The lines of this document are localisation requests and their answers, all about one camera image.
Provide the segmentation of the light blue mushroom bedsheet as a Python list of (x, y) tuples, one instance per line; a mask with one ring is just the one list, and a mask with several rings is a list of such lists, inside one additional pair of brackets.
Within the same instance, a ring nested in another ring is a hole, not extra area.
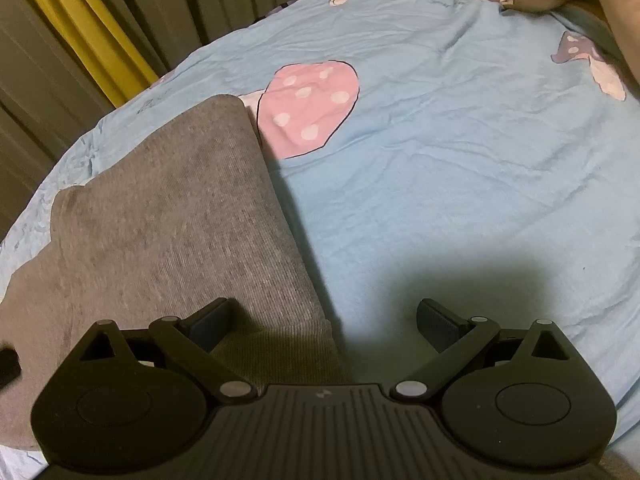
[(585, 61), (553, 61), (563, 36), (587, 35), (601, 33), (565, 12), (485, 0), (299, 0), (193, 51), (76, 141), (4, 239), (1, 281), (46, 246), (58, 192), (210, 96), (335, 58), (360, 79), (352, 114), (269, 172), (348, 370), (390, 382), (422, 365), (424, 297), (507, 326), (552, 318), (637, 463), (639, 101), (605, 94)]

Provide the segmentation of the olive and yellow curtain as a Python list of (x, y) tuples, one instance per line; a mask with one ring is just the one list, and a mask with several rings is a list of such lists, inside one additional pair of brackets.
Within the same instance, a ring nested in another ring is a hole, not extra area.
[(1, 0), (2, 228), (100, 118), (293, 1)]

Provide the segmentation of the grey sweatpants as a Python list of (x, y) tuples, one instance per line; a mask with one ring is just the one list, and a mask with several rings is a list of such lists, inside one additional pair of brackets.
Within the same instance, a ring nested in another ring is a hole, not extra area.
[(32, 450), (30, 411), (96, 321), (143, 328), (213, 300), (240, 307), (214, 356), (257, 387), (344, 372), (243, 102), (214, 96), (90, 182), (56, 194), (50, 242), (16, 270), (1, 343), (21, 374), (1, 393), (1, 442)]

